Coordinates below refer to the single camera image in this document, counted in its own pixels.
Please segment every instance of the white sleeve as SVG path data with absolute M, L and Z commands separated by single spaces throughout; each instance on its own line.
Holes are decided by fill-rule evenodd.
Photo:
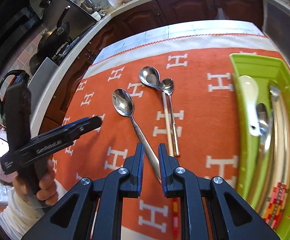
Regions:
M 58 200 L 66 193 L 62 185 L 55 180 Z M 35 209 L 22 200 L 11 188 L 8 206 L 0 214 L 0 226 L 12 240 L 20 240 L 23 235 L 39 220 Z

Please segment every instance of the black frying pan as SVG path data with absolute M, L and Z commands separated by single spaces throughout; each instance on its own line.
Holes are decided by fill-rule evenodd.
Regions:
M 32 56 L 32 58 L 29 61 L 29 70 L 32 75 L 34 75 L 37 71 L 37 69 L 40 67 L 40 65 L 43 63 L 44 59 L 46 57 L 39 55 L 36 53 Z
M 63 45 L 69 37 L 69 23 L 63 22 L 66 13 L 69 11 L 68 5 L 61 14 L 57 25 L 49 29 L 41 38 L 38 44 L 38 53 L 45 57 L 52 58 L 57 50 Z

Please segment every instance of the cabinet door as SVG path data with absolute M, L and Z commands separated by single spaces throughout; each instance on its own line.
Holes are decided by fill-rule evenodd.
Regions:
M 96 57 L 96 55 L 108 45 L 126 38 L 119 30 L 116 24 L 111 20 L 107 23 L 87 44 L 88 52 Z
M 59 127 L 60 125 L 56 122 L 54 122 L 53 120 L 49 119 L 48 117 L 44 116 L 44 119 L 41 123 L 40 129 L 39 129 L 39 133 L 38 134 L 42 134 L 45 132 L 48 132 L 50 130 L 53 130 L 57 127 Z
M 216 7 L 222 8 L 229 20 L 254 23 L 259 29 L 263 27 L 263 0 L 214 0 Z
M 125 38 L 167 25 L 156 1 L 144 3 L 114 18 Z
M 83 49 L 79 56 L 74 60 L 49 103 L 45 113 L 46 117 L 59 125 L 62 125 L 69 104 L 72 101 L 72 97 L 74 96 L 74 93 L 87 69 L 92 64 L 91 59 L 93 58 L 85 49 Z
M 213 0 L 157 0 L 168 25 L 200 20 L 214 20 Z

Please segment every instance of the white chopstick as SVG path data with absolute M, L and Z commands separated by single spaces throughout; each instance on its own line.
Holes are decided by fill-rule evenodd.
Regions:
M 171 122 L 170 122 L 170 118 L 169 118 L 169 114 L 168 114 L 166 94 L 164 92 L 162 93 L 162 98 L 163 98 L 166 132 L 167 132 L 168 153 L 169 153 L 169 156 L 174 157 L 172 133 L 171 133 Z

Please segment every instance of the tile backsplash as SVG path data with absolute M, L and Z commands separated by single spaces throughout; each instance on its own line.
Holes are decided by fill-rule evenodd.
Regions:
M 34 54 L 37 53 L 38 43 L 43 35 L 43 32 L 46 31 L 44 26 L 39 26 L 34 33 L 32 33 L 24 42 L 23 44 L 15 51 L 13 56 L 9 59 L 6 63 L 2 73 L 0 74 L 0 82 L 2 81 L 3 77 L 9 72 L 10 70 L 14 69 L 23 69 L 29 74 L 29 78 L 32 79 L 32 74 L 29 71 L 29 61 Z M 9 86 L 11 80 L 14 76 L 8 76 L 4 81 L 3 85 L 0 89 L 0 98 L 3 98 L 7 87 Z

